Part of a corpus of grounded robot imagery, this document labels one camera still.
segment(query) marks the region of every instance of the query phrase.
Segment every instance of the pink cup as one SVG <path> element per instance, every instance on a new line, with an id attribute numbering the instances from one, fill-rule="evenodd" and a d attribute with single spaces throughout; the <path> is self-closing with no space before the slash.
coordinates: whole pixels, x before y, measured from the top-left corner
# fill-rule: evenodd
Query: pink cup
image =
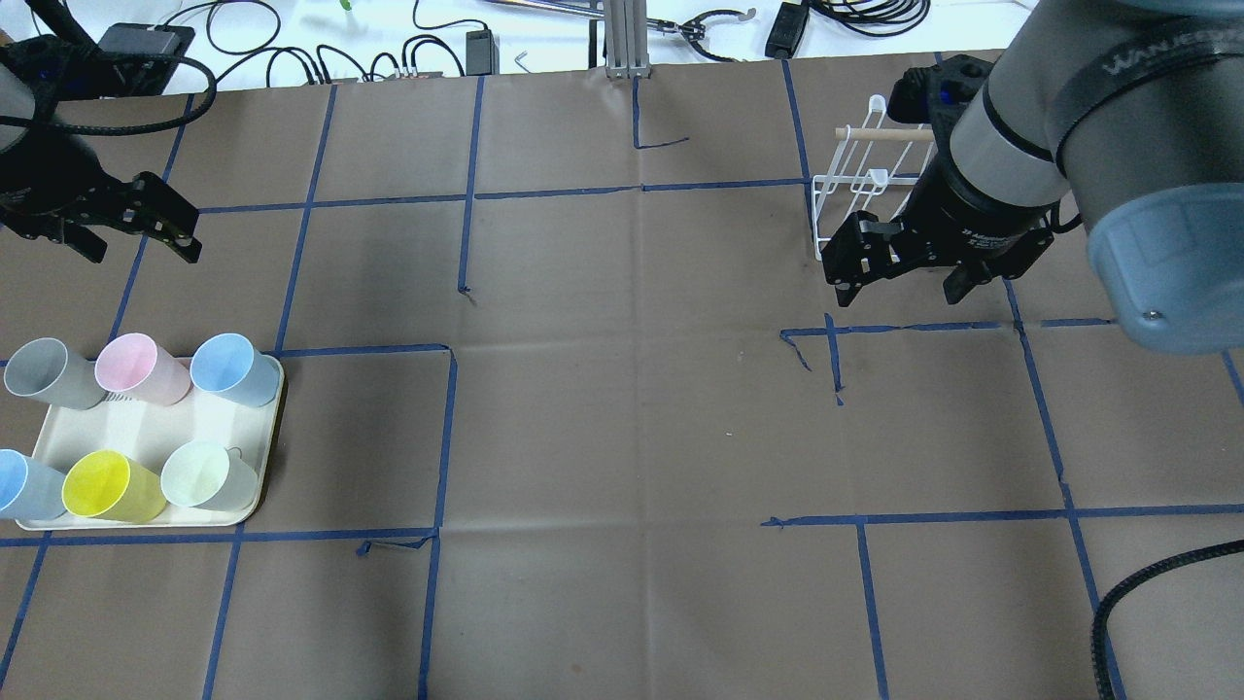
<path id="1" fill-rule="evenodd" d="M 141 332 L 104 346 L 95 363 L 95 380 L 107 392 L 160 407 L 177 404 L 190 392 L 190 372 Z"/>

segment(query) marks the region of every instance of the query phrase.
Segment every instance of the blue cup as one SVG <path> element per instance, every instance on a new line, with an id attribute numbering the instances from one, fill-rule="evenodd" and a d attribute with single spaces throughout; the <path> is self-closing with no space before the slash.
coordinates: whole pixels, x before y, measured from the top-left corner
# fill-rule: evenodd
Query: blue cup
<path id="1" fill-rule="evenodd" d="M 195 349 L 190 380 L 208 394 L 256 409 L 276 399 L 281 385 L 276 361 L 236 332 L 221 332 Z"/>
<path id="2" fill-rule="evenodd" d="M 0 450 L 0 518 L 50 521 L 65 512 L 65 475 L 14 450 Z"/>

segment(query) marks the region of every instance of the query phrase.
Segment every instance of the plastic cup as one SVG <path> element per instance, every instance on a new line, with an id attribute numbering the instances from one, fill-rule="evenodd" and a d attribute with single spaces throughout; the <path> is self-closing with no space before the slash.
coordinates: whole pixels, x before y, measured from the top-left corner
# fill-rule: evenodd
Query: plastic cup
<path id="1" fill-rule="evenodd" d="M 275 361 L 236 332 L 221 332 L 195 349 L 190 379 L 208 394 L 254 408 L 276 399 L 281 385 Z"/>
<path id="2" fill-rule="evenodd" d="M 85 412 L 107 394 L 95 382 L 91 364 L 55 337 L 22 344 L 4 369 L 4 387 L 14 397 Z"/>
<path id="3" fill-rule="evenodd" d="M 195 440 L 169 456 L 159 485 L 174 506 L 241 511 L 255 500 L 259 475 L 224 445 Z"/>
<path id="4" fill-rule="evenodd" d="M 0 450 L 0 518 L 50 521 L 65 512 L 65 475 L 21 453 Z"/>
<path id="5" fill-rule="evenodd" d="M 141 332 L 127 332 L 104 346 L 95 379 L 108 392 L 160 407 L 177 404 L 190 392 L 185 367 Z"/>
<path id="6" fill-rule="evenodd" d="M 168 505 L 158 476 L 112 450 L 78 460 L 65 476 L 61 499 L 75 516 L 128 523 L 144 523 Z"/>

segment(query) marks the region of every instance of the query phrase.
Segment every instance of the white tray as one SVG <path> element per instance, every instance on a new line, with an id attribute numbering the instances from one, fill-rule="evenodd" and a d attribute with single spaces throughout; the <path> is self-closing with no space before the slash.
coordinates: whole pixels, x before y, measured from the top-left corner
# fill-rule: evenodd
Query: white tray
<path id="1" fill-rule="evenodd" d="M 156 407 L 109 394 L 98 407 L 73 412 L 52 407 L 35 444 L 36 461 L 61 472 L 96 450 L 116 450 L 139 465 L 159 474 L 174 450 L 192 440 L 214 440 L 225 448 L 241 450 L 241 460 L 255 467 L 259 481 L 255 497 L 241 511 L 202 511 L 169 504 L 160 515 L 146 523 L 126 523 L 98 518 L 80 518 L 65 513 L 50 521 L 17 521 L 22 530 L 103 530 L 152 527 L 225 527 L 238 525 L 259 507 L 272 449 L 276 419 L 285 394 L 285 371 L 275 358 L 281 385 L 276 399 L 251 409 L 213 397 L 192 387 L 190 393 L 172 407 Z M 189 366 L 189 359 L 178 361 Z"/>

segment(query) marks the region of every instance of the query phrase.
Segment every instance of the black power adapter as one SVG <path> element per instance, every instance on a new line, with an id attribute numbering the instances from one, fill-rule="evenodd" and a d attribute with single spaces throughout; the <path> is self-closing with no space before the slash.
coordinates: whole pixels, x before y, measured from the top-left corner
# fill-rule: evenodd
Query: black power adapter
<path id="1" fill-rule="evenodd" d="M 466 75 L 501 72 L 501 51 L 491 30 L 466 32 Z"/>
<path id="2" fill-rule="evenodd" d="M 800 40 L 804 39 L 805 26 L 807 26 L 807 5 L 782 2 L 774 19 L 774 27 L 769 30 L 769 40 L 765 41 L 765 56 L 779 60 L 794 57 Z"/>

